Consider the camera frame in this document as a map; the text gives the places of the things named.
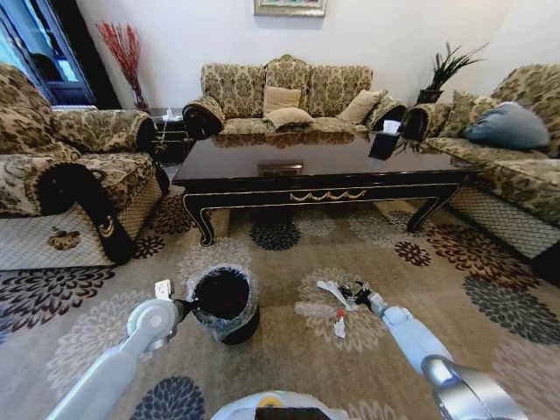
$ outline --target picture frame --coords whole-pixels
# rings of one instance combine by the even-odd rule
[[[255,0],[255,16],[323,18],[326,0]]]

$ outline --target floral sofa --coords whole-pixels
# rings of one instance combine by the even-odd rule
[[[452,105],[421,104],[405,117],[407,138],[480,165],[473,185],[462,188],[451,207],[533,260],[543,273],[560,276],[560,65],[523,66],[492,93],[496,102],[515,101],[538,114],[550,134],[546,150],[504,150],[464,138],[442,138]]]
[[[369,67],[312,66],[290,55],[265,66],[206,64],[201,76],[203,95],[183,110],[186,130],[197,140],[216,135],[251,135],[257,140],[272,136],[272,128],[263,121],[265,86],[301,90],[299,107],[315,120],[308,131],[378,130],[386,118],[402,120],[406,112],[402,102],[385,96],[364,124],[335,118],[362,89],[371,88],[373,76]]]
[[[52,110],[0,64],[0,270],[125,263],[169,186],[138,111]]]

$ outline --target plant pot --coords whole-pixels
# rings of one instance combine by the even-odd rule
[[[416,103],[436,103],[443,90],[422,89]]]

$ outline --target floral rug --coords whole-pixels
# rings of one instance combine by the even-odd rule
[[[364,420],[439,418],[383,323],[365,308],[305,318],[296,302],[336,305],[318,280],[369,282],[408,308],[455,361],[493,375],[529,418],[560,418],[560,290],[500,244],[440,210],[408,234],[411,203],[323,205],[211,213],[217,242],[199,245],[178,188],[159,204],[122,267],[0,273],[2,418],[44,418],[165,278],[179,296],[193,273],[234,263],[257,279],[261,324],[239,346],[216,342],[191,315],[171,342],[143,356],[115,407],[118,419],[209,418],[271,389],[312,394]]]

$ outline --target white wall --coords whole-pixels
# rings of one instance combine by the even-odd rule
[[[414,103],[418,89],[430,81],[434,52],[446,40],[465,48],[488,42],[514,1],[328,0],[325,19],[254,17],[253,0],[78,0],[78,5],[123,106],[132,107],[132,98],[97,35],[95,22],[102,19],[137,28],[143,42],[140,79],[150,105],[182,107],[200,94],[204,63],[264,64],[284,53],[312,64],[371,66],[374,89]],[[464,70],[444,88],[465,88],[474,70]]]
[[[489,95],[513,69],[560,63],[560,1],[514,0],[502,26],[474,69],[468,90]]]

